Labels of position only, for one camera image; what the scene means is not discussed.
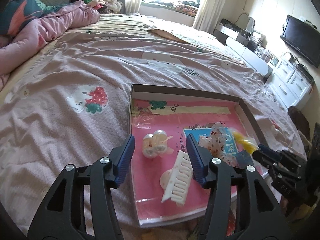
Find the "television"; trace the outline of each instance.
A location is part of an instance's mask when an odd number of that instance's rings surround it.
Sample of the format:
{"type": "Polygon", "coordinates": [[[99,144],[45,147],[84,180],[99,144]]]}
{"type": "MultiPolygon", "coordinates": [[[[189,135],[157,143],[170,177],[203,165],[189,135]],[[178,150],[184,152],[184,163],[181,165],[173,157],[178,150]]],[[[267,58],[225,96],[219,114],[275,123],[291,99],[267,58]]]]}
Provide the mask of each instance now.
{"type": "Polygon", "coordinates": [[[320,32],[312,26],[288,15],[280,38],[309,63],[319,67],[320,32]]]}

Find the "open box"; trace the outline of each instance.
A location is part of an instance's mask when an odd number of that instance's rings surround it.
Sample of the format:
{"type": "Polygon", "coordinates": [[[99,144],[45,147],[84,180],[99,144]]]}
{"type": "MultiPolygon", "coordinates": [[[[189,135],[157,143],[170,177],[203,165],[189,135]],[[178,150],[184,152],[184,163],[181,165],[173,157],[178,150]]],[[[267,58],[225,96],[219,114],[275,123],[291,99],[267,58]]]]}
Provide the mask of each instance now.
{"type": "MultiPolygon", "coordinates": [[[[187,152],[187,130],[201,131],[221,122],[253,137],[258,144],[268,146],[243,99],[220,93],[134,84],[131,87],[129,120],[129,133],[136,140],[131,160],[132,189],[142,228],[183,222],[205,213],[210,190],[203,190],[194,180],[184,206],[178,207],[170,200],[161,203],[164,190],[159,179],[163,172],[172,169],[179,150],[187,152]],[[168,136],[173,136],[167,143],[174,153],[148,159],[142,154],[142,140],[146,134],[156,130],[164,130],[168,136]]],[[[267,171],[262,168],[260,174],[265,177],[267,171]]],[[[233,187],[231,201],[235,199],[236,187],[233,187]]]]}

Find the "metal screw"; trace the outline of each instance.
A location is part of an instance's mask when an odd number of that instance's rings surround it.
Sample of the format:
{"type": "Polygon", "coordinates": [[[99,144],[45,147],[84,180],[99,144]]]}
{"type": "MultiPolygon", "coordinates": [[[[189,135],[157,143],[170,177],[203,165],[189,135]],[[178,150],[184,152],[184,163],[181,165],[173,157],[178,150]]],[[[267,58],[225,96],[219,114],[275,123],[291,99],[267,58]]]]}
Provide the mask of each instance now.
{"type": "Polygon", "coordinates": [[[256,170],[255,167],[253,167],[252,165],[247,166],[247,170],[250,172],[254,172],[256,170]]]}
{"type": "Polygon", "coordinates": [[[220,164],[220,163],[221,163],[221,160],[218,159],[218,158],[213,158],[213,159],[211,160],[211,162],[214,163],[214,164],[220,164]]]}
{"type": "Polygon", "coordinates": [[[72,171],[74,169],[74,166],[72,164],[69,164],[66,166],[66,171],[72,171]]]}
{"type": "Polygon", "coordinates": [[[103,157],[103,158],[100,159],[100,162],[101,162],[102,164],[106,164],[106,163],[108,163],[109,161],[110,161],[110,159],[109,159],[108,157],[103,157]]]}

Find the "white dresser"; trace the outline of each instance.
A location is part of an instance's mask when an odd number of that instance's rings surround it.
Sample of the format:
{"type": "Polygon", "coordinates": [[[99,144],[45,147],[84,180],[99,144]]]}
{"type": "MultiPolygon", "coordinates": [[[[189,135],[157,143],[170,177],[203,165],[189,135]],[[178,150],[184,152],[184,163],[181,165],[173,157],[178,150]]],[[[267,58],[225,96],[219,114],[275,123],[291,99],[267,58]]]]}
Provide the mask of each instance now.
{"type": "Polygon", "coordinates": [[[295,106],[301,110],[309,100],[312,89],[307,78],[285,59],[280,59],[266,85],[286,109],[295,106]]]}

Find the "drawer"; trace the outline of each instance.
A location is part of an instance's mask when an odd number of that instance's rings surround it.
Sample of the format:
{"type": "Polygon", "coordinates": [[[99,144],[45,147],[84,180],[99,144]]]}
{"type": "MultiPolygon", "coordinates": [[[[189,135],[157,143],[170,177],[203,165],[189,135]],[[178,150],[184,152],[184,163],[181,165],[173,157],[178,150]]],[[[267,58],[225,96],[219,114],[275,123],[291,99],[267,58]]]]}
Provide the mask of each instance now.
{"type": "Polygon", "coordinates": [[[278,73],[278,75],[285,83],[289,81],[292,74],[294,73],[294,70],[291,68],[291,66],[284,61],[280,61],[278,65],[275,67],[274,71],[278,73]]]}
{"type": "Polygon", "coordinates": [[[286,84],[281,81],[281,78],[277,74],[272,73],[268,78],[267,84],[272,86],[273,90],[287,108],[298,104],[299,99],[290,91],[286,84]]]}
{"type": "Polygon", "coordinates": [[[310,85],[303,80],[297,73],[293,74],[288,82],[288,87],[293,91],[300,99],[309,92],[310,85]]]}

